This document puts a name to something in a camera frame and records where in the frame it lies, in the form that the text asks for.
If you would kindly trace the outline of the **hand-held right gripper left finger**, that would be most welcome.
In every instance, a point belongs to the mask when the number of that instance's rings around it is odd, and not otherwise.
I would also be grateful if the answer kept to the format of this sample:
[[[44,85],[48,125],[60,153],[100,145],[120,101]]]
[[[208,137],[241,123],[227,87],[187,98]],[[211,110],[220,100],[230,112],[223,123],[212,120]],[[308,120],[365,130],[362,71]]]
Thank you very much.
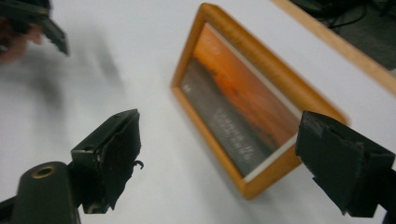
[[[86,214],[113,209],[131,178],[141,141],[136,109],[108,118],[71,150],[70,172],[77,204]]]

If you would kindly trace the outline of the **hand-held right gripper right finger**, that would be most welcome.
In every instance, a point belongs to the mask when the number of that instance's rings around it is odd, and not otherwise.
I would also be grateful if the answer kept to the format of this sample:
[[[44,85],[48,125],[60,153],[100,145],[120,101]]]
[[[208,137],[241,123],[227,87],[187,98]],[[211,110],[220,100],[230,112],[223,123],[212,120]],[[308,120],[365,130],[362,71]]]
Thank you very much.
[[[305,111],[296,155],[343,214],[396,217],[396,154],[331,117]]]

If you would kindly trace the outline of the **wooden picture frame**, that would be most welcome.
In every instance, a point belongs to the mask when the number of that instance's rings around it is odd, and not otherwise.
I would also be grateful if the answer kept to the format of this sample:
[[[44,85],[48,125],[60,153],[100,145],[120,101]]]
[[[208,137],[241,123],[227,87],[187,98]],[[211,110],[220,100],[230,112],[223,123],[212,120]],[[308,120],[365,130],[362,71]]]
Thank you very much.
[[[171,90],[240,194],[295,167],[301,116],[347,118],[220,7],[199,6]]]

